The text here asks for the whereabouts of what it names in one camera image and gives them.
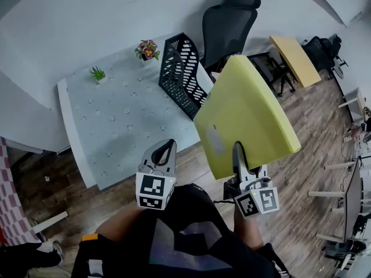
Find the cable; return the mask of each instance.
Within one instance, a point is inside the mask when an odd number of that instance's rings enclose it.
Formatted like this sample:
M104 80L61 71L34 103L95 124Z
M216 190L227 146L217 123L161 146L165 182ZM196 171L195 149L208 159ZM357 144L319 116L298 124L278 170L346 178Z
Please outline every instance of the cable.
M347 174L346 174L346 175L344 176L344 178L343 178L343 183L340 184L340 190L341 190L342 192L345 192L345 190L344 190L345 179L348 177L350 170L351 170L351 169L350 169L349 167L347 167Z
M214 204L217 204L217 203L228 203L228 204L234 204L233 201L213 201Z
M344 156L344 154L343 154L343 144L344 144L344 141L340 144L340 152L341 152L341 155L343 156L343 158L345 159L345 160L347 160L347 158Z

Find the pink flower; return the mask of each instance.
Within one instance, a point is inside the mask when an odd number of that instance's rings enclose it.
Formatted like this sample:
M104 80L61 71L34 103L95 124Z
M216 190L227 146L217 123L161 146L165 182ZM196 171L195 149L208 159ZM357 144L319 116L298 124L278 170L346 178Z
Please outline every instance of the pink flower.
M153 49L149 49L149 48L146 47L146 48L143 49L143 53L146 56L146 58L152 58L155 51Z
M146 41L143 41L143 42L141 42L140 44L139 44L139 47L140 48L145 48L145 46L148 44L148 40L146 40Z
M148 43L151 43L154 47L157 47L157 44L153 40L148 40Z

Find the orange strap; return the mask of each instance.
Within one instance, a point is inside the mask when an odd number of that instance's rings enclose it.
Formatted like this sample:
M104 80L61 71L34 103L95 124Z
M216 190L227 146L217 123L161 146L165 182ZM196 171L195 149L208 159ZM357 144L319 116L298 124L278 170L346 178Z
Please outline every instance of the orange strap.
M82 241L91 241L91 240L98 240L98 234L91 234L91 235L84 235L82 236Z

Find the small green plant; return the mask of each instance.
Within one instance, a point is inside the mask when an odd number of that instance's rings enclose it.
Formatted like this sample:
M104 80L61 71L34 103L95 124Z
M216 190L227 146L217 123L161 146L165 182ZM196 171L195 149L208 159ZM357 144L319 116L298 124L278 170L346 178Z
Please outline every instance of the small green plant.
M93 67L91 70L89 70L89 72L97 81L101 81L106 77L106 73L104 73L104 71L99 69L97 66Z

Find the patterned tablecloth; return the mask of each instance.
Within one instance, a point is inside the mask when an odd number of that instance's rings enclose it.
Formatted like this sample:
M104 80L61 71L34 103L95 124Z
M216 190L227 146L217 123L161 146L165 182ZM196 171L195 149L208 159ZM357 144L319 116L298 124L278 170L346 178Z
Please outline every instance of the patterned tablecloth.
M10 172L5 139L2 137L0 137L0 228L10 246L40 242L24 216Z
M156 43L160 59L148 67L134 46L63 80L84 159L100 189L133 175L144 151L158 141L173 138L178 151L199 141L192 120L158 86L165 41ZM105 83L90 76L93 65L105 71Z

